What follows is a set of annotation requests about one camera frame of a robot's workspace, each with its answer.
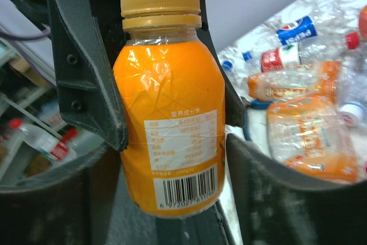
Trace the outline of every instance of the blue bottle cap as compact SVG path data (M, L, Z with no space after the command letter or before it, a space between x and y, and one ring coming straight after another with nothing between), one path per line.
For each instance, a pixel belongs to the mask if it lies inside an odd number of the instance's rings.
M230 61L228 61L228 60L223 61L222 68L224 70L229 70L230 71L230 70L232 70L232 67L233 67L233 64Z
M252 58L253 58L253 56L252 56L252 54L251 54L251 52L250 52L250 51L244 52L242 55L243 55L243 59L244 59L245 61L248 61L248 60L250 60L250 59L252 59Z

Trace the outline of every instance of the yellow bottle cap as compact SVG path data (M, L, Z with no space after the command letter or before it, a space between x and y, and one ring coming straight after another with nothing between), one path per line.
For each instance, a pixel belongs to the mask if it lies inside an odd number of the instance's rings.
M121 0L125 31L148 26L201 27L200 0Z

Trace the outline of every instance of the barcode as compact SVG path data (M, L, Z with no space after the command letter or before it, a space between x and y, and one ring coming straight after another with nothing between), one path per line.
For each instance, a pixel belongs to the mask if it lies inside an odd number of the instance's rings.
M181 178L155 178L154 188L159 209L195 206L217 191L217 165Z

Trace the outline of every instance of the marble surface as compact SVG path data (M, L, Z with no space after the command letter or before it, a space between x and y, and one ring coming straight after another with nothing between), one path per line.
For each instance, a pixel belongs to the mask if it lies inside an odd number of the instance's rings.
M328 28L324 28L322 34L347 34L357 30L358 15L361 9L367 5L367 0L297 0L287 6L273 17L266 20L263 24L254 28L245 34L232 45L218 53L220 61L230 60L236 63L243 63L242 53L253 49L257 44L261 44L261 37L264 33L272 33L279 29L284 23L292 22L298 18L302 18L313 9L321 6L333 5L339 10L340 19L328 24ZM249 126L253 141L260 147L264 154L268 155L267 137L266 137L266 112L251 110L249 112ZM236 127L228 127L229 132L235 133L244 139L242 129ZM352 139L357 153L362 154L363 149L367 148L367 139L364 134L352 131ZM230 188L221 196L221 202L225 207L226 215L233 228L233 235L237 240L237 244L242 244L239 229L236 221L235 206L231 201Z

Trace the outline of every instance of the nutrition facts table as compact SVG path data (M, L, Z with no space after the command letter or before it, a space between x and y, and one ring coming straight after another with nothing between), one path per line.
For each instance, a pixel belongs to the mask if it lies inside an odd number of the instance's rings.
M216 110L144 124L152 170L184 169L217 155Z

